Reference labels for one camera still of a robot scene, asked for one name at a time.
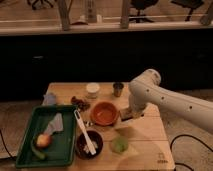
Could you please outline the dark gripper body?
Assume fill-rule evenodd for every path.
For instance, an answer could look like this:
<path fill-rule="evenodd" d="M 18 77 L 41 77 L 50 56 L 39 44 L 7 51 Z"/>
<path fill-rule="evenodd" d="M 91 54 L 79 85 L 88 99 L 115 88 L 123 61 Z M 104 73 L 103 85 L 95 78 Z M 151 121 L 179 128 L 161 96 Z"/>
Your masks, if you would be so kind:
<path fill-rule="evenodd" d="M 120 118 L 122 121 L 130 119 L 138 119 L 144 115 L 142 110 L 132 110 L 131 108 L 125 108 L 120 110 Z"/>

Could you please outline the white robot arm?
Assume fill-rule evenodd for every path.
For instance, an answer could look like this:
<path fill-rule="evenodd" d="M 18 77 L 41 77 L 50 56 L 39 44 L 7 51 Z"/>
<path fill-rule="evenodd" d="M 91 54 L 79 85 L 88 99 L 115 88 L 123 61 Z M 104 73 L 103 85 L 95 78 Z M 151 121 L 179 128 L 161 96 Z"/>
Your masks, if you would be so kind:
<path fill-rule="evenodd" d="M 161 75 L 147 69 L 129 82 L 129 106 L 120 111 L 121 121 L 138 118 L 148 103 L 166 108 L 213 134 L 213 102 L 160 87 Z"/>

